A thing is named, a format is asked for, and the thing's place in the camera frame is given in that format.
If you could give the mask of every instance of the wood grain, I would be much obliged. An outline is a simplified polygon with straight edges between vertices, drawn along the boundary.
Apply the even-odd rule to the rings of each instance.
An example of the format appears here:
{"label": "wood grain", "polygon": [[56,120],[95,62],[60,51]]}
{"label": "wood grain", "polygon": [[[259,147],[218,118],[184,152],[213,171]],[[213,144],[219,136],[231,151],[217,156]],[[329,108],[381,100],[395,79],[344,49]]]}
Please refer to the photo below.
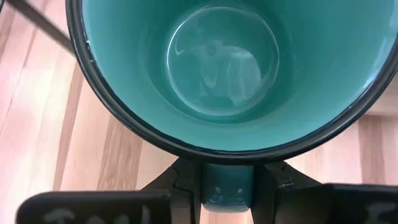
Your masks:
{"label": "wood grain", "polygon": [[[34,6],[65,32],[64,0]],[[288,163],[320,182],[398,185],[398,78],[357,123]],[[74,56],[6,4],[0,14],[0,223],[49,190],[134,190],[177,159],[114,118]],[[252,223],[250,212],[201,223]]]}

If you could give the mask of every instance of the mug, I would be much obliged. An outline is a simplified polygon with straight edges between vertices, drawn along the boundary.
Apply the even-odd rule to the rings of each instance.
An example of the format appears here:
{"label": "mug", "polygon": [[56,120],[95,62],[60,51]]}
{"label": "mug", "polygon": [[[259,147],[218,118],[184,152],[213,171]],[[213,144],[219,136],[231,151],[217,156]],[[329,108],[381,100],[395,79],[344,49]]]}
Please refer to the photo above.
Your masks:
{"label": "mug", "polygon": [[397,71],[398,0],[67,0],[67,16],[97,96],[203,162],[213,211],[247,210],[253,165],[336,136]]}

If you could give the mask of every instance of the mug bottom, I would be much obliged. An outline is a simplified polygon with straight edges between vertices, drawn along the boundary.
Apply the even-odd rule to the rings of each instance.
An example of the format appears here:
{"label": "mug bottom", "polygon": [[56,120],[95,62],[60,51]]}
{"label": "mug bottom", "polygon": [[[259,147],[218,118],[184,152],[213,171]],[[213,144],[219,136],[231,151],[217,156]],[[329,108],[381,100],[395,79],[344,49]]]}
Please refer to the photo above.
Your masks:
{"label": "mug bottom", "polygon": [[254,11],[207,6],[175,26],[165,55],[172,91],[192,113],[245,113],[264,99],[279,67],[277,41]]}

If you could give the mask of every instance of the mug rim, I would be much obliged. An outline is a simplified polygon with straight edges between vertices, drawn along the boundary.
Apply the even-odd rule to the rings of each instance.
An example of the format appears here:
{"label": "mug rim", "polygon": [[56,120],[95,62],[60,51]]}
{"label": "mug rim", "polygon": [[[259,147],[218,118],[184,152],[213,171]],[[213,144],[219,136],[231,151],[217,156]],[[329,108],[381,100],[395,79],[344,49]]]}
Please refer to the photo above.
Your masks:
{"label": "mug rim", "polygon": [[73,50],[80,68],[102,104],[123,125],[142,139],[169,153],[186,159],[224,165],[255,165],[281,161],[314,149],[337,136],[361,117],[380,97],[398,71],[398,38],[378,75],[343,112],[322,127],[296,140],[253,151],[219,151],[193,146],[155,129],[138,117],[113,92],[87,43],[82,1],[67,0],[67,22]]}

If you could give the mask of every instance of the black mug rim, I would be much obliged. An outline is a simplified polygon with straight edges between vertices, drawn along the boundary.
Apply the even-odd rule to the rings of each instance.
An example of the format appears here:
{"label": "black mug rim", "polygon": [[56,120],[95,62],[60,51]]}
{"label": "black mug rim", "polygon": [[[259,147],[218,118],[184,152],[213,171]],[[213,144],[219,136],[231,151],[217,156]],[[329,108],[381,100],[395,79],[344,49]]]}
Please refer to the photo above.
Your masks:
{"label": "black mug rim", "polygon": [[76,59],[102,104],[142,139],[186,159],[224,165],[256,165],[281,161],[307,152],[337,136],[361,117],[380,97],[398,71],[398,38],[381,70],[363,93],[342,113],[322,127],[294,141],[253,151],[217,151],[193,146],[152,127],[134,114],[113,92],[95,64],[82,16],[82,0],[66,0],[68,29]]}

